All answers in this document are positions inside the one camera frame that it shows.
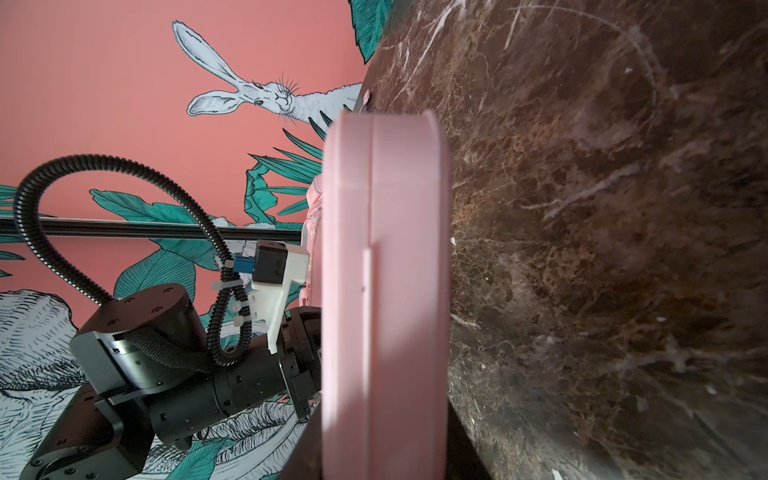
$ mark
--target black horizontal rail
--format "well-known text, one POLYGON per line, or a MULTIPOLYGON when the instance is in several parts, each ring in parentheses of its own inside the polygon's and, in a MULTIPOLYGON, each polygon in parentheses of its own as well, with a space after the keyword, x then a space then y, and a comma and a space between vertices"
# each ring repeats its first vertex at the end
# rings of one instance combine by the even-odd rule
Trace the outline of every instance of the black horizontal rail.
MULTIPOLYGON (((205 233, 194 224, 121 222, 112 220, 74 220, 70 218, 42 217, 40 224, 50 237, 105 237, 105 238, 175 238, 205 240, 205 233)), ((225 240, 273 240, 300 242, 299 230, 267 228, 218 227, 225 240)), ((18 235, 13 218, 0 218, 0 236, 18 235)))

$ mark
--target marble countertop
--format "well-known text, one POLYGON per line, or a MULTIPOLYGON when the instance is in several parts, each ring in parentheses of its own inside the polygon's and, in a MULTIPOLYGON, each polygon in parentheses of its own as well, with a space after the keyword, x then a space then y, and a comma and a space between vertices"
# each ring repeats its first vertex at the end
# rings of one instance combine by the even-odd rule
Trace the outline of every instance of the marble countertop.
POLYGON ((495 478, 768 477, 767 18, 395 1, 362 91, 449 137, 449 396, 495 478))

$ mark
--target pink wall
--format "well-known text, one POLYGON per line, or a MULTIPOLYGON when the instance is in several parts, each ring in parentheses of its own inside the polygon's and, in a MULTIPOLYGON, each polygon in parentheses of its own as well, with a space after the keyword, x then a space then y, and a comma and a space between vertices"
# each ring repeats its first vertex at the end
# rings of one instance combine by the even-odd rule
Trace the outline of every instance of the pink wall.
MULTIPOLYGON (((140 161, 173 178, 203 208, 236 225, 243 211, 247 154, 277 155, 296 148, 282 132, 322 147, 308 124, 287 123, 251 104, 223 115, 191 117, 190 100, 233 88, 195 64, 174 39, 174 20, 202 35, 242 78, 258 83, 284 76, 298 94, 361 82, 366 72, 355 45, 346 0, 189 2, 3 2, 0 4, 0 184, 16 186, 36 165, 76 153, 113 154, 140 161)), ((267 181, 291 185, 267 174, 267 181)), ((77 174, 57 182, 41 212, 57 217, 118 220, 88 191, 114 190, 147 202, 173 201, 157 188, 118 174, 77 174)), ((297 201, 280 196, 274 214, 297 201)), ((300 222, 305 212, 281 221, 300 222)), ((57 248, 111 290, 119 274, 157 249, 149 240, 59 239, 57 248), (110 262, 96 259, 105 253, 110 262)), ((32 289, 61 296, 81 325, 95 305, 49 273, 23 244, 4 244, 27 257, 4 262, 13 277, 0 290, 32 289)), ((216 273, 197 267, 196 307, 214 299, 216 273)))

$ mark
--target pink object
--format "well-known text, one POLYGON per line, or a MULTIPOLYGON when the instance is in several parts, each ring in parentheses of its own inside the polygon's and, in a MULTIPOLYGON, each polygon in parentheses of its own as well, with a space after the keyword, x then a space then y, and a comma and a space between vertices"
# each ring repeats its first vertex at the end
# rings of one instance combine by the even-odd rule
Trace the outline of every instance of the pink object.
POLYGON ((306 191, 306 200, 310 205, 304 222, 302 244, 310 252, 310 266, 306 270, 306 284, 299 293, 300 306, 322 306, 321 277, 323 256, 321 240, 321 223, 323 218, 323 174, 313 180, 306 191))
POLYGON ((451 161, 435 115, 344 114, 324 164, 323 477, 445 476, 451 161))

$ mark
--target rabbit head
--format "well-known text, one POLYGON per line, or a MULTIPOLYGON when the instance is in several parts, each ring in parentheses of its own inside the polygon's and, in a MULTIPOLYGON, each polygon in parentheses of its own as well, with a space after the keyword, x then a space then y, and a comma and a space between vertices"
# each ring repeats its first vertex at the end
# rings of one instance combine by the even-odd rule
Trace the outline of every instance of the rabbit head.
POLYGON ((209 91, 196 96, 187 107, 190 116, 228 114, 243 103, 281 115, 290 115, 293 111, 293 93, 288 87, 274 82, 262 85, 238 77, 203 37, 182 22, 174 22, 174 36, 184 53, 195 63, 237 88, 234 93, 209 91))

